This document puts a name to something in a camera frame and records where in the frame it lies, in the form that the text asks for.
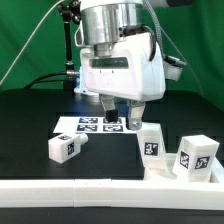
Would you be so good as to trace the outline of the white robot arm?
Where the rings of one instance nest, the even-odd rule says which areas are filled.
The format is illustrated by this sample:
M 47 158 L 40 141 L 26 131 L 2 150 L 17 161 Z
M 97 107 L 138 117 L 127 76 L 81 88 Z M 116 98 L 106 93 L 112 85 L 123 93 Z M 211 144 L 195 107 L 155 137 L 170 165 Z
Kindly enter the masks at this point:
M 144 24 L 143 10 L 188 6 L 196 0 L 81 0 L 75 34 L 87 89 L 100 95 L 106 120 L 118 120 L 115 98 L 127 101 L 127 128 L 139 130 L 147 101 L 163 97 L 186 63 L 162 49 L 162 29 Z

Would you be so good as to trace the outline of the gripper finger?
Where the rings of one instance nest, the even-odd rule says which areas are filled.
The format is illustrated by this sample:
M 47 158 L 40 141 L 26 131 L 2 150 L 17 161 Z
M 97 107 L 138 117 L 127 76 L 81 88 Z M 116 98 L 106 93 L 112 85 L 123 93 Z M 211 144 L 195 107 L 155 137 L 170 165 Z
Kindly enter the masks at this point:
M 100 96 L 103 109 L 105 111 L 105 119 L 108 122 L 118 121 L 118 110 L 115 108 L 114 97 L 108 95 Z
M 140 130 L 142 127 L 142 116 L 145 109 L 145 103 L 136 100 L 129 100 L 128 116 L 126 118 L 126 125 L 129 130 Z

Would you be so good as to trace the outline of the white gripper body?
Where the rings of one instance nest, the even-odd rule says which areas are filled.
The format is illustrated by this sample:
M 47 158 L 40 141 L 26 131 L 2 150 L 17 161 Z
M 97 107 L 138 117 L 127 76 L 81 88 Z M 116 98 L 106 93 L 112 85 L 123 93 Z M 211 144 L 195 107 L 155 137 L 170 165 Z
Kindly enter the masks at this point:
M 113 46 L 110 57 L 97 57 L 92 48 L 83 48 L 80 56 L 89 91 L 143 102 L 162 98 L 165 80 L 178 80 L 186 65 L 175 57 L 162 57 L 149 32 L 125 37 Z

